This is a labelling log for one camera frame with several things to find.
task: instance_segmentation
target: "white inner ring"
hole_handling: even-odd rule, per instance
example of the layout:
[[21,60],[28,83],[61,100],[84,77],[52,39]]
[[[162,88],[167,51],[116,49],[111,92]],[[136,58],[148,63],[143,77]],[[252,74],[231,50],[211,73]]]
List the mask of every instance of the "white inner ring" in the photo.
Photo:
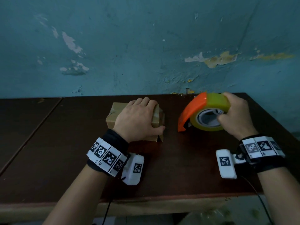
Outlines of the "white inner ring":
[[217,120],[217,116],[222,113],[224,113],[223,110],[220,110],[218,108],[201,110],[196,116],[196,121],[204,127],[218,127],[220,126],[220,123]]

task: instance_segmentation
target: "blue wall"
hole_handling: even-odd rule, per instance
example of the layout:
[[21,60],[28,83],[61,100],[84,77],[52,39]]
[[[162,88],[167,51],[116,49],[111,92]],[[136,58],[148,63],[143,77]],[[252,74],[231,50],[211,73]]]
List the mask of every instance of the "blue wall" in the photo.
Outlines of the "blue wall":
[[[0,97],[246,92],[299,136],[299,9],[300,0],[0,0]],[[236,61],[186,62],[224,51]]]

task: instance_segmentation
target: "black cable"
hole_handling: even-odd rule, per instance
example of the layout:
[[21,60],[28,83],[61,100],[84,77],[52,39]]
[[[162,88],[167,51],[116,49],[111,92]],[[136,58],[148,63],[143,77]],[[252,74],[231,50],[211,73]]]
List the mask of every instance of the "black cable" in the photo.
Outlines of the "black cable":
[[112,197],[111,197],[111,199],[110,199],[110,202],[108,203],[108,206],[107,206],[107,209],[106,209],[106,213],[105,213],[105,216],[104,216],[102,225],[104,225],[104,223],[105,223],[105,220],[106,220],[106,217],[107,217],[107,213],[108,213],[108,210],[109,210],[109,208],[110,208],[110,204],[111,204],[111,202],[112,202],[112,200],[113,200],[113,198],[114,198],[114,196],[115,196],[115,193],[116,193],[116,189],[115,189],[115,191],[114,191],[114,193],[113,193],[113,195],[112,195]]
[[256,195],[258,196],[260,202],[262,203],[262,206],[263,206],[263,208],[264,208],[264,210],[265,210],[265,213],[267,214],[267,217],[268,217],[268,219],[269,219],[271,225],[274,225],[274,223],[272,222],[272,219],[271,219],[271,217],[270,217],[270,215],[269,215],[269,213],[268,213],[268,210],[267,210],[267,208],[266,208],[266,206],[265,206],[263,200],[261,199],[260,195],[258,194],[258,192],[256,191],[256,189],[254,188],[254,186],[253,186],[253,185],[248,181],[248,179],[246,179],[244,176],[241,176],[241,175],[240,175],[240,177],[242,177],[243,179],[245,179],[245,180],[249,183],[249,185],[251,185],[251,187],[254,189]]

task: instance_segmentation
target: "packing tape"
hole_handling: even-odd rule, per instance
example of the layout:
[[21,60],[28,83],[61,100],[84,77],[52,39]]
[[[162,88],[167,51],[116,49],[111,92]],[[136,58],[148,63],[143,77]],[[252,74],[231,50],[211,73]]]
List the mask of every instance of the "packing tape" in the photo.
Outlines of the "packing tape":
[[217,116],[227,113],[230,103],[227,97],[218,93],[203,92],[196,96],[184,109],[178,119],[178,132],[185,131],[186,122],[201,130],[218,131],[223,127]]

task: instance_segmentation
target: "brown box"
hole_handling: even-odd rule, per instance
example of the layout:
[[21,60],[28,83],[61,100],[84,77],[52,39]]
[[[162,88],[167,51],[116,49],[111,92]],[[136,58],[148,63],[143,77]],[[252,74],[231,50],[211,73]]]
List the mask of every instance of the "brown box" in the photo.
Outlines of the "brown box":
[[[127,104],[128,103],[125,102],[114,102],[112,104],[110,113],[106,117],[106,123],[109,129],[114,128],[116,118],[121,113],[121,111],[126,107]],[[154,108],[154,112],[152,116],[152,126],[156,128],[164,124],[165,124],[165,114],[163,113],[163,110],[159,108],[159,104],[158,104]],[[159,135],[159,138],[161,139],[161,141],[163,141],[163,135]],[[143,140],[157,141],[158,136],[149,136]]]

